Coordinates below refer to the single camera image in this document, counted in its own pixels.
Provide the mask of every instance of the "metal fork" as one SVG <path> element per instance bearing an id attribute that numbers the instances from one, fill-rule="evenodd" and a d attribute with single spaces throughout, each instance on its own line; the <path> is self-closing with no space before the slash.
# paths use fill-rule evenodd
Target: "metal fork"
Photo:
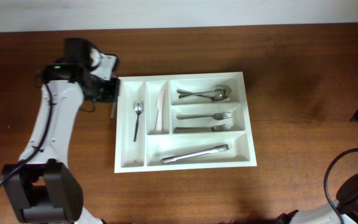
<path id="1" fill-rule="evenodd" d="M 205 115 L 177 115 L 177 119 L 194 119 L 194 118 L 213 118 L 217 121 L 228 119 L 233 117 L 232 112 L 222 112 L 216 114 L 205 114 Z"/>
<path id="2" fill-rule="evenodd" d="M 197 128 L 178 127 L 173 130 L 173 133 L 180 134 L 180 133 L 230 131 L 232 128 L 233 128 L 233 125 L 230 125 L 230 124 L 215 125 L 212 127 L 197 127 Z"/>

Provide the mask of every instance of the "wooden table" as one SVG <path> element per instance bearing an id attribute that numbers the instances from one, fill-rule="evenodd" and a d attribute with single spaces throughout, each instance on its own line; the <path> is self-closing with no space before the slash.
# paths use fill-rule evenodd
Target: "wooden table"
<path id="1" fill-rule="evenodd" d="M 85 206 L 108 223 L 218 223 L 309 210 L 326 203 L 329 163 L 358 147 L 358 123 L 349 122 L 358 107 L 358 24 L 2 33 L 0 173 L 30 138 L 40 104 L 34 75 L 62 56 L 66 37 L 118 55 L 119 77 L 244 72 L 257 167 L 114 174 L 111 105 L 78 113 L 70 170 Z M 358 154 L 340 161 L 331 195 L 356 172 Z M 0 222 L 16 222 L 4 190 Z"/>

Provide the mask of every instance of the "knife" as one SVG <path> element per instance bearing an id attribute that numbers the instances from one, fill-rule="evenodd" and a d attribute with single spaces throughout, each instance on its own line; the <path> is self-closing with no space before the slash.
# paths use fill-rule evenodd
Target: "knife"
<path id="1" fill-rule="evenodd" d="M 157 98 L 157 103 L 155 104 L 155 107 L 157 107 L 157 120 L 155 122 L 154 132 L 156 134 L 162 133 L 162 112 L 163 112 L 163 105 L 164 105 L 164 96 L 165 96 L 165 89 L 162 89 L 160 95 Z"/>

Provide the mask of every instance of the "white wall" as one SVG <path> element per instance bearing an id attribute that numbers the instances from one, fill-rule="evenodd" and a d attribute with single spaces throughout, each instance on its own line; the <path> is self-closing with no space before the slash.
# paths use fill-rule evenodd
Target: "white wall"
<path id="1" fill-rule="evenodd" d="M 0 0 L 0 32 L 358 22 L 358 0 Z"/>

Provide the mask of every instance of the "cable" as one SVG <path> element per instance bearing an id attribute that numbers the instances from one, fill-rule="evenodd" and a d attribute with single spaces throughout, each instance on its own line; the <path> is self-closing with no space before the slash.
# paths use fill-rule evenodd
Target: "cable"
<path id="1" fill-rule="evenodd" d="M 84 110 L 83 108 L 80 108 L 79 110 L 84 111 L 84 112 L 88 112 L 88 113 L 92 113 L 92 112 L 96 111 L 96 99 L 92 100 L 92 104 L 93 104 L 92 110 L 87 111 L 87 110 Z"/>
<path id="2" fill-rule="evenodd" d="M 48 120 L 47 120 L 47 124 L 45 126 L 45 130 L 44 133 L 42 135 L 41 141 L 39 143 L 39 145 L 37 147 L 33 146 L 34 148 L 34 152 L 26 159 L 24 159 L 23 161 L 20 161 L 20 165 L 17 166 L 14 170 L 12 170 L 9 174 L 5 175 L 1 180 L 0 180 L 0 188 L 2 187 L 3 184 L 5 184 L 6 181 L 8 181 L 13 175 L 15 175 L 17 172 L 19 172 L 21 169 L 23 169 L 23 167 L 32 159 L 34 158 L 34 156 L 41 151 L 41 147 L 44 144 L 47 135 L 48 135 L 48 131 L 49 131 L 49 126 L 50 126 L 50 121 L 52 120 L 52 111 L 53 111 L 53 99 L 52 99 L 52 94 L 50 92 L 49 86 L 47 84 L 45 84 L 45 87 L 48 91 L 49 94 L 49 114 L 48 114 Z"/>
<path id="3" fill-rule="evenodd" d="M 335 214 L 338 216 L 339 220 L 341 221 L 341 224 L 344 224 L 344 220 L 342 218 L 342 215 L 339 213 L 338 209 L 336 208 L 334 202 L 331 200 L 331 197 L 328 194 L 328 176 L 329 173 L 331 171 L 331 169 L 334 167 L 335 163 L 340 160 L 342 157 L 344 157 L 345 155 L 348 155 L 352 152 L 358 152 L 358 148 L 357 149 L 350 149 L 350 150 L 346 150 L 342 153 L 340 153 L 328 166 L 327 171 L 326 171 L 326 175 L 324 176 L 324 192 L 326 194 L 326 198 L 328 201 L 328 204 L 331 206 L 331 208 L 333 208 Z"/>

